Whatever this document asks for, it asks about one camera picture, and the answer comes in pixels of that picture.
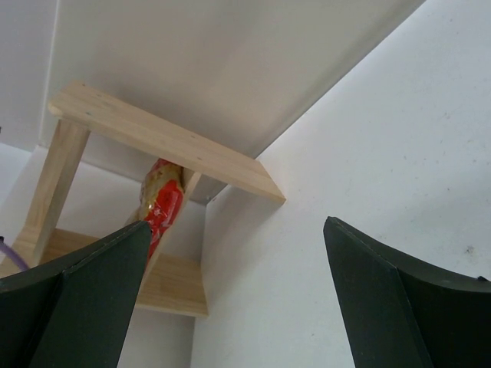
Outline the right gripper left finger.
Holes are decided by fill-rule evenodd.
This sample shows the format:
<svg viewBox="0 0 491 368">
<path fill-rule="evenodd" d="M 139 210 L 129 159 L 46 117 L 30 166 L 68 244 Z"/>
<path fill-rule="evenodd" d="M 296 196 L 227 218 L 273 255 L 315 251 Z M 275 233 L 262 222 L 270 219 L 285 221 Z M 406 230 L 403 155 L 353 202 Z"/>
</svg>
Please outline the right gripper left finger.
<svg viewBox="0 0 491 368">
<path fill-rule="evenodd" d="M 147 266 L 151 230 L 134 222 L 1 279 L 3 367 L 116 367 Z"/>
</svg>

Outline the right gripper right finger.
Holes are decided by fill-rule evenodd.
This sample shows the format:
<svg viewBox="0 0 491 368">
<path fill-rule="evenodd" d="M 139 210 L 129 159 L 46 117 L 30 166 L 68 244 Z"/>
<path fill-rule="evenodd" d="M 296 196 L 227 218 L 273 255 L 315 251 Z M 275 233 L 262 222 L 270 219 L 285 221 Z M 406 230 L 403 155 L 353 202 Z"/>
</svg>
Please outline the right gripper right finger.
<svg viewBox="0 0 491 368">
<path fill-rule="evenodd" d="M 391 248 L 339 218 L 328 262 L 357 367 L 488 367 L 490 281 Z"/>
</svg>

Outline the red pasta bag front side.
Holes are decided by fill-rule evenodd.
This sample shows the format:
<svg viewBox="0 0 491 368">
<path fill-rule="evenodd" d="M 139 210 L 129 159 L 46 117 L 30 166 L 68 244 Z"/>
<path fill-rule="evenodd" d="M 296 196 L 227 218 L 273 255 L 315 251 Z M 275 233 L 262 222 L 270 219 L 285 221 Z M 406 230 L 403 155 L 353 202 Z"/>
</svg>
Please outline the red pasta bag front side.
<svg viewBox="0 0 491 368">
<path fill-rule="evenodd" d="M 174 223 L 183 203 L 181 175 L 183 168 L 159 158 L 145 176 L 140 188 L 140 207 L 135 220 L 145 221 L 151 230 L 148 259 L 156 251 L 160 239 Z"/>
</svg>

